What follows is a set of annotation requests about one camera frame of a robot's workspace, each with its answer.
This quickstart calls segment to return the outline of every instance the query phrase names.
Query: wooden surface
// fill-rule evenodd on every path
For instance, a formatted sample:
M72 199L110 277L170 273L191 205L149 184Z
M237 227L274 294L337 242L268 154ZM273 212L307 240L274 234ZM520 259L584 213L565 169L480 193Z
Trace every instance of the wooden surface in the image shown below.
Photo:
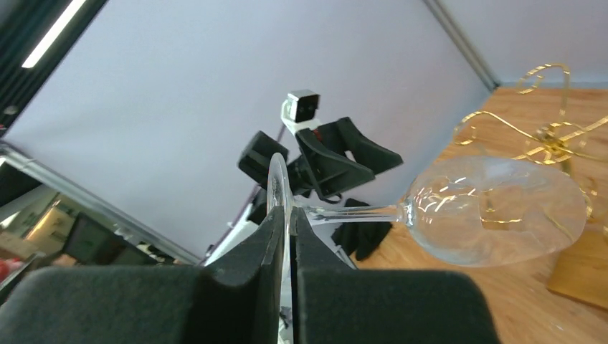
M608 244L602 233L586 231L559 255L547 289L608 310Z
M514 89L499 89L484 105L487 110L533 133L543 124L557 121L560 90L539 89L518 95ZM572 90L568 119L580 125L608 115L608 91ZM524 152L524 139L492 118L476 118L478 140L494 156L512 158ZM608 125L594 131L587 145L591 153L608 156ZM478 154L473 145L449 145L439 160ZM608 195L608 164L573 160L575 179L593 176L599 192ZM586 230L599 231L597 225ZM451 269L471 276L483 291L503 343L608 343L608 312L552 294L546 283L559 254L495 268L463 268L445 264L424 252L407 229L396 224L361 269Z

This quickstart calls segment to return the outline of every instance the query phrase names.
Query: wine glass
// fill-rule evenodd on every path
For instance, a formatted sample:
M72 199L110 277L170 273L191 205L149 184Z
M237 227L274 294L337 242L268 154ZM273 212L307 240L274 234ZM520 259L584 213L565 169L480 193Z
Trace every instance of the wine glass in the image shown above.
M392 206L327 209L293 198L285 159L276 153L267 191L267 210L285 207L289 233L293 207L304 209L313 226L402 222L427 252L469 267L522 262L564 249L580 237L586 223L583 193L565 173L491 156L434 164L418 175L404 200Z

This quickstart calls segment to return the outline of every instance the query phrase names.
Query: cardboard box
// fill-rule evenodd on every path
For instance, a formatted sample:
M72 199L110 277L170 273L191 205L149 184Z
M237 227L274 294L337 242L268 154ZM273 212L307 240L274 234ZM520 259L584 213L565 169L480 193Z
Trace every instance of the cardboard box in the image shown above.
M38 247L31 242L7 231L0 233L0 258L2 259L18 258L25 261L37 251Z

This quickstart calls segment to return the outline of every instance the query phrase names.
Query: black cloth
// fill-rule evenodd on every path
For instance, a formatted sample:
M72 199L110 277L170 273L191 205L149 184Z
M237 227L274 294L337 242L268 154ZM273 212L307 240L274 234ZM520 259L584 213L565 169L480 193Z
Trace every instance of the black cloth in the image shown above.
M345 206L369 206L369 204L347 199ZM339 226L331 239L336 245L342 246L347 255L356 252L355 258L362 261L378 248L391 227L390 222L350 222Z

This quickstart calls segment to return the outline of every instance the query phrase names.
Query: glass stem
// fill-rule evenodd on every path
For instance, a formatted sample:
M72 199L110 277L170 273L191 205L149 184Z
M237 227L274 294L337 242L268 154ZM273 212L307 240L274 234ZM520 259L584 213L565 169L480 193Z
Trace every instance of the glass stem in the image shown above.
M319 206L303 207L311 225L342 222L400 221L401 211L397 206L355 206L326 209Z

